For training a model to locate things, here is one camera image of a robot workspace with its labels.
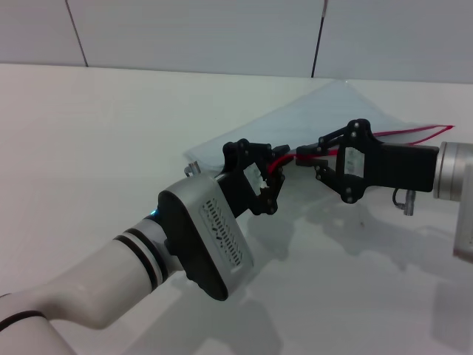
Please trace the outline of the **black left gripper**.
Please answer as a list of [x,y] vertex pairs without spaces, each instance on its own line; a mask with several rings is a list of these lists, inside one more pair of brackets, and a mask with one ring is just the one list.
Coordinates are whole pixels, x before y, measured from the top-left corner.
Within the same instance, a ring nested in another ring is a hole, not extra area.
[[276,200],[285,175],[282,166],[271,172],[268,168],[288,152],[287,144],[271,146],[269,143],[251,143],[246,139],[223,146],[224,166],[218,184],[234,217],[247,210],[255,215],[276,213]]

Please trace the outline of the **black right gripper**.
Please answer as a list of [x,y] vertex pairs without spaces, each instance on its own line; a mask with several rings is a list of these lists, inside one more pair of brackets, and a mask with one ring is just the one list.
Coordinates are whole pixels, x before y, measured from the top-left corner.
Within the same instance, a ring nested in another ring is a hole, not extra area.
[[[361,175],[345,171],[349,149],[362,154]],[[298,156],[338,153],[334,169],[330,159],[320,157],[297,157],[296,165],[313,167],[319,182],[338,193],[345,203],[354,203],[371,186],[431,192],[439,151],[435,146],[382,142],[372,133],[368,120],[357,119],[321,136],[316,143],[296,148]]]

